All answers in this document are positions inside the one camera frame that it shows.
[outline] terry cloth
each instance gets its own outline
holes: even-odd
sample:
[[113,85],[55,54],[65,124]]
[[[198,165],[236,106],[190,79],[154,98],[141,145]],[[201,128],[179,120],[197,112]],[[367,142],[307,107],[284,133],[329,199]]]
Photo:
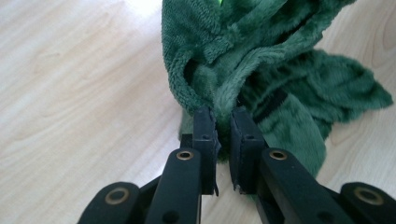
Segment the terry cloth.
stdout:
[[213,109],[222,150],[229,150],[232,110],[243,105],[270,147],[292,152],[316,175],[324,139],[392,99],[358,62],[313,47],[353,0],[163,0],[163,58],[169,86],[191,116]]

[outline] bolt hole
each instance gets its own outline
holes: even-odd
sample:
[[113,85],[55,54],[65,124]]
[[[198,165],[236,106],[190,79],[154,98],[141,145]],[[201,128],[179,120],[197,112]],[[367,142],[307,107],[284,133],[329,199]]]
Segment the bolt hole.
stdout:
[[320,212],[318,213],[318,218],[322,223],[332,224],[334,223],[334,216],[328,212]]
[[245,139],[252,140],[252,139],[254,139],[254,136],[251,134],[245,134]]
[[116,205],[125,202],[129,197],[129,190],[126,188],[115,188],[111,190],[105,197],[108,204]]
[[384,199],[381,197],[381,195],[373,190],[357,187],[353,192],[357,198],[359,198],[361,201],[364,201],[365,203],[369,203],[371,205],[381,205],[384,203]]
[[286,153],[284,153],[282,151],[277,151],[277,150],[271,151],[270,156],[271,156],[271,158],[273,158],[275,160],[279,160],[279,161],[283,161],[288,157],[288,155]]
[[181,151],[177,153],[177,158],[181,161],[188,161],[194,157],[194,154],[190,151]]
[[174,224],[177,223],[179,219],[178,212],[169,211],[163,214],[163,223]]

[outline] wooden floor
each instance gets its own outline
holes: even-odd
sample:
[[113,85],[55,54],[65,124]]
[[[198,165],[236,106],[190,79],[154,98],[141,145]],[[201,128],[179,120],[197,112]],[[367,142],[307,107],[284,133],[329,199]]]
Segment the wooden floor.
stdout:
[[[161,0],[0,1],[0,223],[76,223],[102,187],[143,186],[178,147]],[[318,48],[356,58],[396,95],[396,1],[345,8]],[[318,181],[396,197],[396,107],[335,124]],[[261,223],[233,191],[203,198],[202,223]]]

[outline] green towel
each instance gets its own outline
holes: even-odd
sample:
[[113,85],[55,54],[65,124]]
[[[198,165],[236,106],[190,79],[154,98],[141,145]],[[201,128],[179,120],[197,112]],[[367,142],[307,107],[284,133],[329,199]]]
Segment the green towel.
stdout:
[[207,105],[229,150],[231,112],[243,105],[270,147],[292,152],[316,175],[335,122],[392,104],[370,70],[313,47],[353,0],[163,0],[163,57],[185,109]]

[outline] green fabric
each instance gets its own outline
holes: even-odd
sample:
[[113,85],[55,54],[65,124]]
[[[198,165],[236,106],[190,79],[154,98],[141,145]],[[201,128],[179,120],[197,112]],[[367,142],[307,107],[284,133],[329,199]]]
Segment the green fabric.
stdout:
[[313,47],[352,0],[163,0],[163,57],[169,85],[191,115],[210,106],[222,160],[238,99],[260,114],[275,90],[287,98],[258,126],[270,147],[290,150],[316,175],[332,124],[392,104],[391,96],[358,62]]

